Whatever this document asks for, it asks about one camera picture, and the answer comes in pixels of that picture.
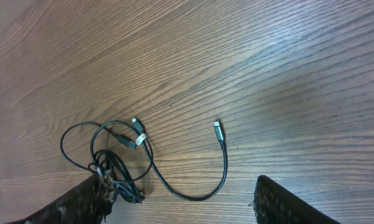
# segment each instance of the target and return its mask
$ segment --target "wood grain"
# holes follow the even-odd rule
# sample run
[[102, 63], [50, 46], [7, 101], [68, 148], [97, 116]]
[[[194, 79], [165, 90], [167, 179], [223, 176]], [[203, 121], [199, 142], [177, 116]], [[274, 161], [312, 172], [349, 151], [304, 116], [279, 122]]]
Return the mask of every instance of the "wood grain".
[[[70, 125], [133, 116], [189, 195], [220, 181], [221, 119], [228, 178], [197, 203], [151, 172], [144, 203], [117, 201], [108, 223], [255, 223], [261, 174], [341, 223], [374, 223], [374, 0], [37, 1], [0, 35], [0, 222], [89, 176], [60, 153]], [[65, 140], [85, 165], [93, 131]], [[147, 166], [104, 134], [97, 148], [133, 175]]]

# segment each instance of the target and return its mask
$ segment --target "black cable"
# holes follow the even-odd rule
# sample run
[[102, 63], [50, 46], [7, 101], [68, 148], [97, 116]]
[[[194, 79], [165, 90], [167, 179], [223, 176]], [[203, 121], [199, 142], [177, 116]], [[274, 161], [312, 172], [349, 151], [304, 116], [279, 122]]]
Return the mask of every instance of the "black cable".
[[[222, 177], [222, 180], [220, 181], [220, 183], [217, 185], [217, 187], [212, 192], [210, 192], [209, 194], [207, 194], [203, 197], [191, 197], [191, 196], [186, 196], [184, 194], [178, 193], [176, 190], [174, 190], [166, 182], [166, 180], [163, 178], [163, 176], [161, 175], [161, 173], [159, 172], [159, 170], [157, 169], [157, 167], [155, 165], [152, 146], [151, 146], [151, 143], [149, 142], [148, 138], [146, 138], [145, 140], [142, 141], [142, 145], [143, 145], [144, 151], [145, 151], [145, 153], [147, 155], [147, 158], [148, 158], [148, 161], [149, 161], [149, 167], [146, 169], [146, 171], [142, 175], [140, 175], [139, 177], [137, 177], [135, 179], [133, 179], [131, 177], [129, 171], [127, 170], [126, 165], [124, 164], [124, 162], [120, 159], [120, 157], [116, 153], [114, 153], [110, 150], [107, 150], [107, 149], [102, 149], [102, 150], [94, 152], [95, 139], [96, 139], [97, 135], [103, 129], [105, 131], [107, 131], [108, 133], [110, 133], [113, 137], [115, 137], [120, 143], [122, 143], [122, 144], [124, 144], [128, 147], [135, 148], [135, 143], [133, 143], [132, 141], [130, 141], [128, 138], [126, 138], [124, 136], [121, 136], [119, 134], [116, 134], [116, 133], [112, 132], [110, 129], [107, 128], [107, 126], [112, 125], [112, 124], [120, 124], [120, 125], [126, 126], [134, 134], [136, 134], [136, 136], [141, 136], [141, 134], [143, 134], [143, 132], [144, 132], [144, 126], [136, 118], [133, 118], [133, 125], [134, 125], [135, 128], [132, 127], [131, 125], [129, 125], [128, 123], [123, 122], [123, 121], [109, 121], [109, 122], [107, 122], [105, 124], [102, 124], [102, 125], [98, 124], [98, 123], [95, 123], [95, 122], [82, 122], [82, 123], [78, 123], [78, 124], [75, 124], [75, 125], [69, 127], [62, 134], [61, 141], [60, 141], [60, 149], [61, 149], [61, 152], [62, 152], [63, 156], [69, 162], [71, 162], [73, 165], [75, 165], [79, 168], [89, 170], [93, 174], [98, 174], [98, 175], [103, 175], [103, 174], [100, 174], [100, 172], [111, 172], [113, 174], [114, 188], [110, 188], [110, 190], [115, 191], [115, 199], [116, 199], [116, 195], [120, 194], [127, 202], [141, 203], [144, 200], [144, 197], [141, 195], [140, 191], [137, 189], [134, 182], [139, 180], [139, 179], [142, 179], [149, 172], [149, 170], [151, 168], [154, 169], [157, 177], [159, 178], [159, 180], [161, 180], [161, 182], [163, 183], [165, 188], [170, 193], [172, 193], [173, 195], [175, 195], [179, 198], [182, 198], [184, 200], [204, 201], [204, 200], [207, 200], [207, 199], [213, 197], [223, 187], [223, 185], [225, 183], [225, 179], [227, 177], [228, 158], [227, 158], [227, 147], [225, 145], [224, 135], [223, 135], [223, 132], [222, 132], [222, 128], [220, 127], [220, 123], [218, 121], [215, 122], [215, 132], [216, 132], [216, 135], [217, 135], [217, 139], [220, 143], [221, 149], [223, 151], [223, 161], [224, 161], [223, 177]], [[66, 153], [63, 149], [63, 140], [64, 140], [66, 134], [70, 130], [72, 130], [73, 128], [76, 128], [76, 127], [81, 126], [81, 125], [95, 125], [95, 126], [99, 127], [95, 131], [95, 133], [94, 133], [94, 135], [91, 139], [91, 143], [90, 143], [90, 153], [91, 153], [91, 157], [93, 159], [93, 162], [91, 164], [89, 164], [87, 167], [83, 167], [80, 164], [76, 163], [75, 161], [71, 160], [71, 158], [69, 158], [66, 155]], [[97, 171], [91, 169], [92, 165], [95, 166], [95, 169]], [[121, 180], [119, 180], [119, 178], [116, 176], [116, 173], [118, 173], [120, 175]]]

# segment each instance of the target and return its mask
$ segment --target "cable tag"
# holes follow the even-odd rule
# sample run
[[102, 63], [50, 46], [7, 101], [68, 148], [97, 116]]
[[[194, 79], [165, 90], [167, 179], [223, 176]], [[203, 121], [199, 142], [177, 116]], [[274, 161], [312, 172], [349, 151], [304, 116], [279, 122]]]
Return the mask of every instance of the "cable tag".
[[147, 138], [147, 135], [145, 133], [142, 133], [138, 136], [138, 138], [136, 139], [136, 144], [139, 146], [141, 145], [141, 143], [143, 143], [143, 141]]

